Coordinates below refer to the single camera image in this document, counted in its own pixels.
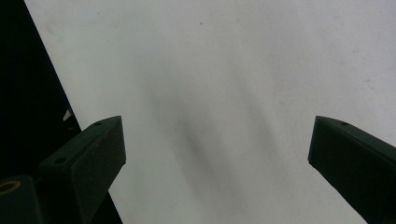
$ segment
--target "white backdrop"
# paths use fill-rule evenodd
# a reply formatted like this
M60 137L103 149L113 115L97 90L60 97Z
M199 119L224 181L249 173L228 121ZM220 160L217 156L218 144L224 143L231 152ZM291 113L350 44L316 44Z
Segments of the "white backdrop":
M122 115L124 223L364 223L315 115L396 145L396 2L26 0L81 128Z

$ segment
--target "white table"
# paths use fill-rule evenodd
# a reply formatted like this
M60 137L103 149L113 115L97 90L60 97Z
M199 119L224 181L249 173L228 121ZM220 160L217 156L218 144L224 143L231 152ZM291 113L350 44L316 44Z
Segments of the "white table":
M364 223L315 115L396 145L396 2L26 0L81 128L122 115L124 223Z

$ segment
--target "yellow ring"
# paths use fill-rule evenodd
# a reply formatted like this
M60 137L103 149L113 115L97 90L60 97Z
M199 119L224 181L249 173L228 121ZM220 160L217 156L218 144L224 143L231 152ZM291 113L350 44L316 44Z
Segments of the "yellow ring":
M4 190L4 191L0 191L0 196L2 196L2 195L4 195L4 194L8 194L8 193L14 191L15 189L19 188L20 185L21 185L21 181L18 181L18 180L9 180L9 181L7 181L7 182L5 182L5 183L3 183L3 184L0 184L0 188L2 188L3 186L6 186L6 185L12 185L12 187L9 188L9 189L6 189L6 190Z

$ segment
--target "white surface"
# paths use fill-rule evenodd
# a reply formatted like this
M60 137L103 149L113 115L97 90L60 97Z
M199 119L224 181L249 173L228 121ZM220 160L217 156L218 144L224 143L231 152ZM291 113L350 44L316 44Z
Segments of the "white surface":
M122 115L124 223L364 223L315 115L396 145L395 1L26 0L82 128Z

